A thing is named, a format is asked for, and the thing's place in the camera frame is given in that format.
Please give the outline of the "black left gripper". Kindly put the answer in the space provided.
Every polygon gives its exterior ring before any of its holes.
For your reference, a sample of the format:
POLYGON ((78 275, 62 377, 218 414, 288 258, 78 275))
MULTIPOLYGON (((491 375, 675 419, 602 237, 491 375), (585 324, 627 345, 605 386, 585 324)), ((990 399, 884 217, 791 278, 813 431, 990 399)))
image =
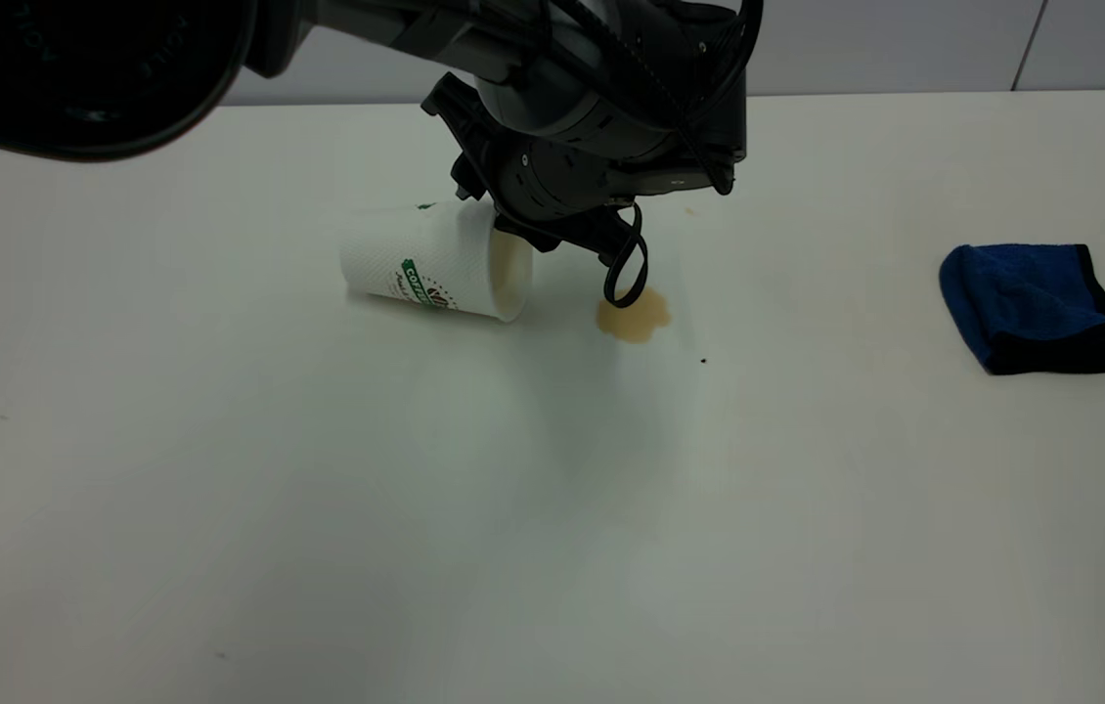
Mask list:
POLYGON ((636 223, 619 214, 634 200, 612 192, 606 159, 508 129, 486 111, 477 90, 454 74, 439 80, 421 108, 457 143, 451 179, 459 200, 490 200, 503 231, 539 252, 562 243, 583 248, 607 267, 648 251, 641 214, 636 223))

